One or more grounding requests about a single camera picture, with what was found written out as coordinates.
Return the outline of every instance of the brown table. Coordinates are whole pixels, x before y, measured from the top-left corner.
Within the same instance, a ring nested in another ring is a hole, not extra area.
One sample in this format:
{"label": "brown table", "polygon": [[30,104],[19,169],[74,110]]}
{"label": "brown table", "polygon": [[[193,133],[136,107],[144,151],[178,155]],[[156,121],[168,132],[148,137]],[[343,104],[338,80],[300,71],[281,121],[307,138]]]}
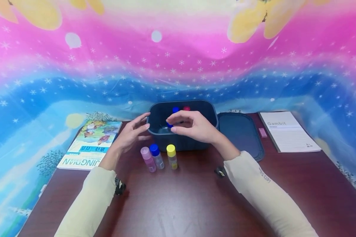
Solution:
{"label": "brown table", "polygon": [[[250,116],[263,127],[257,114]],[[178,170],[166,166],[150,173],[139,151],[151,143],[139,142],[122,155],[116,172],[127,192],[113,198],[95,236],[272,236],[230,181],[213,172],[222,164],[213,147],[179,152]],[[261,167],[290,194],[318,235],[356,237],[356,190],[325,153],[284,154],[270,138],[262,143]],[[163,159],[167,164],[166,153]],[[53,236],[87,174],[57,170],[19,237]]]}

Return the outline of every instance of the fabric backdrop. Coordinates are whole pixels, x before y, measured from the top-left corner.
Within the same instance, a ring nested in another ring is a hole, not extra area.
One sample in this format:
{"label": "fabric backdrop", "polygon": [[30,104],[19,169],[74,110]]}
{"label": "fabric backdrop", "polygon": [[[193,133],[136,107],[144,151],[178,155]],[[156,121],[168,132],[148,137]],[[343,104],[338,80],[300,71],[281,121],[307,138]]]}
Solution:
{"label": "fabric backdrop", "polygon": [[356,0],[0,0],[0,236],[85,120],[193,99],[292,111],[356,188]]}

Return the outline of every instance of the cream long sleeve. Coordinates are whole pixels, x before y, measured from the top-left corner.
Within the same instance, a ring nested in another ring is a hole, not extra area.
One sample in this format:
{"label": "cream long sleeve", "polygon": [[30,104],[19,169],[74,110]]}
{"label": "cream long sleeve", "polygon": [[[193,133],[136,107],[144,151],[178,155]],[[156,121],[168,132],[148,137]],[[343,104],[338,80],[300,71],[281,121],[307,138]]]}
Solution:
{"label": "cream long sleeve", "polygon": [[54,237],[93,237],[115,195],[116,173],[93,168]]}
{"label": "cream long sleeve", "polygon": [[231,183],[262,215],[278,237],[318,237],[293,199],[246,151],[224,162]]}
{"label": "cream long sleeve", "polygon": [[[278,237],[318,237],[291,197],[248,152],[224,162],[237,191],[265,218]],[[63,218],[55,237],[93,237],[115,194],[114,171],[95,167]]]}

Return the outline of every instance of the yellow bottle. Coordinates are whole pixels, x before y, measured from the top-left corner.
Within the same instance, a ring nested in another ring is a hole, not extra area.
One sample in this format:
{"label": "yellow bottle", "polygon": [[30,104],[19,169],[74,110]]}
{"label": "yellow bottle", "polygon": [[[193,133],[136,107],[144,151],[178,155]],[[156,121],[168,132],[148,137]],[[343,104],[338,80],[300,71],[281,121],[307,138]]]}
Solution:
{"label": "yellow bottle", "polygon": [[167,157],[169,159],[169,165],[171,169],[176,170],[178,168],[177,156],[175,152],[175,146],[170,144],[166,147]]}

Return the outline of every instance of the book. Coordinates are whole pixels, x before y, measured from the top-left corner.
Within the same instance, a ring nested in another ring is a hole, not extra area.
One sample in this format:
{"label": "book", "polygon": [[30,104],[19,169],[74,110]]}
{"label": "book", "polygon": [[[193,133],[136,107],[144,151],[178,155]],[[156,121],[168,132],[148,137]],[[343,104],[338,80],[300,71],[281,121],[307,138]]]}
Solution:
{"label": "book", "polygon": [[118,121],[89,120],[78,132],[57,168],[91,170],[98,166],[122,124]]}
{"label": "book", "polygon": [[321,148],[291,112],[258,113],[278,152],[316,152]]}

